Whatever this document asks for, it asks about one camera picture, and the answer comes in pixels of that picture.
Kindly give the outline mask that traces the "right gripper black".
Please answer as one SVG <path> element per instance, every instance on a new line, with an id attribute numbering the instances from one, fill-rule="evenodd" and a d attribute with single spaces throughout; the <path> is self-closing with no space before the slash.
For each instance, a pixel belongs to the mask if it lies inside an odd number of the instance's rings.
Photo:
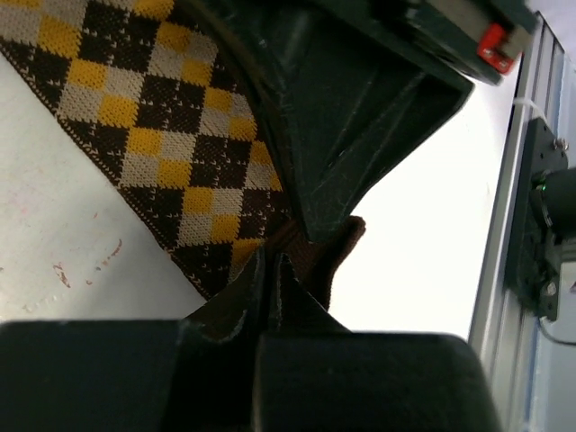
<path id="1" fill-rule="evenodd" d="M 455 70 L 498 85 L 537 24 L 525 1 L 192 1 L 188 12 L 237 73 L 312 241 L 460 110 L 473 86 Z"/>

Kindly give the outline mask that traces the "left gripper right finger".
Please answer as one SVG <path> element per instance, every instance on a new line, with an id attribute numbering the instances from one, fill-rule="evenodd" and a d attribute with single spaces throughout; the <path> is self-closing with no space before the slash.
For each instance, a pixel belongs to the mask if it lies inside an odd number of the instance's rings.
<path id="1" fill-rule="evenodd" d="M 299 284 L 272 272 L 254 375 L 257 431 L 498 431 L 482 365 L 461 338 L 358 333 Z"/>

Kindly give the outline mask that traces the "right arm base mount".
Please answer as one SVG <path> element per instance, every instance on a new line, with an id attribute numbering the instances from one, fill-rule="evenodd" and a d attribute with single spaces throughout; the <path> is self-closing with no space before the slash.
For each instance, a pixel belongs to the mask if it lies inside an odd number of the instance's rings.
<path id="1" fill-rule="evenodd" d="M 544 119 L 528 123 L 505 286 L 536 317 L 545 338 L 573 347 L 573 341 L 560 340 L 546 328 L 558 319 L 562 264 L 575 259 L 575 167 L 569 165 L 566 148 Z"/>

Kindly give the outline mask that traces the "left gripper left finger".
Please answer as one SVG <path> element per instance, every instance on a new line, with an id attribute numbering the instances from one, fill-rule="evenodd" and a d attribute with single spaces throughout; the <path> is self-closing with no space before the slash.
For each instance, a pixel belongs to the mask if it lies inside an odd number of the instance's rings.
<path id="1" fill-rule="evenodd" d="M 1 327 L 4 431 L 233 431 L 249 422 L 266 299 L 256 252 L 184 319 Z"/>

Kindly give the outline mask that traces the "brown orange argyle sock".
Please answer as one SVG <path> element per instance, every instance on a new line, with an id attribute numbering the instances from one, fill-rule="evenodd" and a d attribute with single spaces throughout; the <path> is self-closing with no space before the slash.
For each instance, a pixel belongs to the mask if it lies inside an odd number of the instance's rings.
<path id="1" fill-rule="evenodd" d="M 365 222 L 305 239 L 235 77 L 174 2 L 4 1 L 1 51 L 202 297 L 268 245 L 329 305 Z"/>

